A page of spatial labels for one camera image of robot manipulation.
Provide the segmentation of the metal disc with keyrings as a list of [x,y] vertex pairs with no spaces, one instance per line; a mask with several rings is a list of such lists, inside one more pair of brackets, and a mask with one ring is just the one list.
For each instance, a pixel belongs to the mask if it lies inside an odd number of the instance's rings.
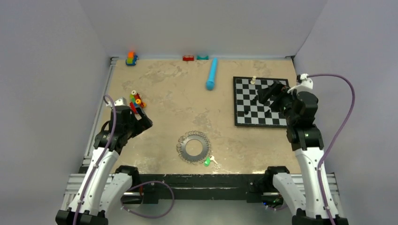
[[210,157],[212,145],[207,135],[200,131],[188,131],[179,137],[176,151],[179,157],[189,164],[204,163]]

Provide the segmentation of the green key tag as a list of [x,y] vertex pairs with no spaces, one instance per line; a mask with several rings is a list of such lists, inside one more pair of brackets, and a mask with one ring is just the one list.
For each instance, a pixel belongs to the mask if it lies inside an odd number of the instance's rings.
[[211,159],[207,157],[203,164],[205,167],[208,167],[210,165],[210,163],[211,163]]

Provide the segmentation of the silver key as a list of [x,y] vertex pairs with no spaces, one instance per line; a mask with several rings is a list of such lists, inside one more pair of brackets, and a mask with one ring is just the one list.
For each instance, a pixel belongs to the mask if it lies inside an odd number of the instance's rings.
[[215,159],[215,157],[213,155],[211,155],[209,157],[209,159],[210,159],[211,162],[214,162],[216,165],[218,164],[218,162],[216,161],[216,159]]

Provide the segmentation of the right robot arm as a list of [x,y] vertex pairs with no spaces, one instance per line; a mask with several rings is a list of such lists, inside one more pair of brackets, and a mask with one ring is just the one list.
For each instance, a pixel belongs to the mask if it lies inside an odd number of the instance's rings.
[[286,119],[286,136],[301,169],[304,192],[293,182],[283,166],[268,167],[263,184],[278,190],[289,207],[293,225],[347,225],[333,199],[323,165],[326,153],[320,130],[314,124],[318,98],[307,91],[291,91],[274,82],[257,91],[257,102],[274,98],[270,109]]

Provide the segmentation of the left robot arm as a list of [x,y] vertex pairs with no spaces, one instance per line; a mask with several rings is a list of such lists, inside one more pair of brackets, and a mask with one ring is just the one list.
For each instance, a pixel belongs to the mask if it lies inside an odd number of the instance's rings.
[[106,185],[111,169],[128,140],[152,127],[153,123],[141,107],[134,113],[130,106],[115,106],[110,120],[101,127],[94,139],[92,159],[83,182],[66,210],[58,210],[58,225],[107,225],[110,209],[124,191],[139,188],[138,169],[120,166]]

